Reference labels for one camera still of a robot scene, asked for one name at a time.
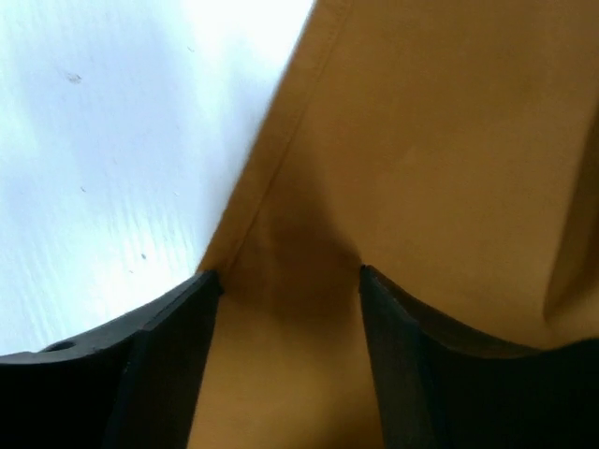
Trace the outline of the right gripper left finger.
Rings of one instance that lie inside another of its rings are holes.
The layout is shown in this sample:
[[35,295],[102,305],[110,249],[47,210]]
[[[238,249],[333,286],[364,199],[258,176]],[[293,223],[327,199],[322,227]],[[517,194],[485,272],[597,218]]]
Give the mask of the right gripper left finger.
[[220,296],[205,271],[40,352],[2,356],[2,447],[186,447]]

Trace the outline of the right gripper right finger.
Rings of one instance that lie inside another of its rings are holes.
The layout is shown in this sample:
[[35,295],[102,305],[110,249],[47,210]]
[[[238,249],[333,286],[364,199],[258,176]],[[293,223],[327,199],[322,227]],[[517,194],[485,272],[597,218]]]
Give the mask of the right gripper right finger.
[[367,265],[359,297],[385,447],[597,446],[597,340],[546,351],[501,340]]

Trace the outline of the brown trousers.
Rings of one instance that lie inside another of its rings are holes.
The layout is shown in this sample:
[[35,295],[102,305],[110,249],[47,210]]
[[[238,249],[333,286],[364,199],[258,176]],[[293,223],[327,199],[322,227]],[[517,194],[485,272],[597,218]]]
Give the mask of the brown trousers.
[[598,342],[598,5],[319,1],[201,265],[193,448],[387,448],[359,273],[537,350]]

